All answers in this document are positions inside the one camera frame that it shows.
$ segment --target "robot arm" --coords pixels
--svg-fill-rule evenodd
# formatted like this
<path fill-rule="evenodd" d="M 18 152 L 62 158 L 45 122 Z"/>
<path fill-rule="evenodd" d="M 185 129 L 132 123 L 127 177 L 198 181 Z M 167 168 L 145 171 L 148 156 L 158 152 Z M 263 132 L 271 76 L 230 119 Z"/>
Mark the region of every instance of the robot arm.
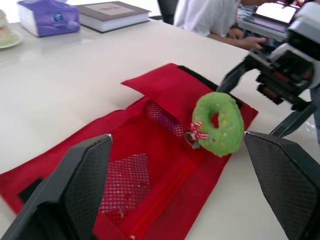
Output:
<path fill-rule="evenodd" d="M 229 93 L 241 76 L 257 69 L 257 90 L 279 105 L 286 101 L 293 112 L 270 134 L 284 137 L 298 129 L 317 109 L 299 95 L 320 83 L 320 4 L 309 2 L 297 13 L 288 28 L 288 37 L 276 49 L 265 47 L 252 50 L 248 56 L 230 71 L 217 92 Z"/>

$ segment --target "white shirt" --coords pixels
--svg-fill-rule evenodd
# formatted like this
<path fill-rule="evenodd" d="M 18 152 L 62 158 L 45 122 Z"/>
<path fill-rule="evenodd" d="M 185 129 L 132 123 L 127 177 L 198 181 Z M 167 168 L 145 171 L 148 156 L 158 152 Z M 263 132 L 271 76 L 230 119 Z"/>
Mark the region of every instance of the white shirt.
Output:
<path fill-rule="evenodd" d="M 179 0 L 174 25 L 205 37 L 225 36 L 235 24 L 238 4 L 238 0 Z"/>

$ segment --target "green donut toy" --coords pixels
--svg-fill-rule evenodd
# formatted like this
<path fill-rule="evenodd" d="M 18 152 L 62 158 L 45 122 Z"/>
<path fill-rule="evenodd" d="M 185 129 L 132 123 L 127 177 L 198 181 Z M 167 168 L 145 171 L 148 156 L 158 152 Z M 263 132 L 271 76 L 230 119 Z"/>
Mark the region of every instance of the green donut toy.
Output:
<path fill-rule="evenodd" d="M 218 114 L 218 128 L 212 124 L 214 114 Z M 187 141 L 188 135 L 195 141 L 194 148 L 202 146 L 219 157 L 236 152 L 244 135 L 244 120 L 236 101 L 223 92 L 202 96 L 193 111 Z"/>

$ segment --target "red fabric bag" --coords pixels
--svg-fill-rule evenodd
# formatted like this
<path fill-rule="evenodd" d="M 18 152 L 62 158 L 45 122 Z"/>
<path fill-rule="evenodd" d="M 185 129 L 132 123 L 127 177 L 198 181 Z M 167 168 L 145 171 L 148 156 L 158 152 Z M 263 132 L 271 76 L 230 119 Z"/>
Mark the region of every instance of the red fabric bag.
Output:
<path fill-rule="evenodd" d="M 230 157 L 192 149 L 184 139 L 197 100 L 216 86 L 175 64 L 123 84 L 145 97 L 0 175 L 0 194 L 16 213 L 23 207 L 20 193 L 46 178 L 71 146 L 111 133 L 113 145 L 95 235 L 100 240 L 185 238 Z M 247 129 L 258 112 L 237 101 Z"/>

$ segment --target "tissue box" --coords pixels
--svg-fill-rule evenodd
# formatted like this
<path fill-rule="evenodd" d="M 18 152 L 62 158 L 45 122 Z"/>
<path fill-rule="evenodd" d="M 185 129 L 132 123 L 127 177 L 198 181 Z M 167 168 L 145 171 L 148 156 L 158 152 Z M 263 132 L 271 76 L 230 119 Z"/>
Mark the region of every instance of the tissue box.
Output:
<path fill-rule="evenodd" d="M 75 33 L 80 30 L 78 8 L 55 0 L 19 1 L 21 25 L 36 37 Z"/>

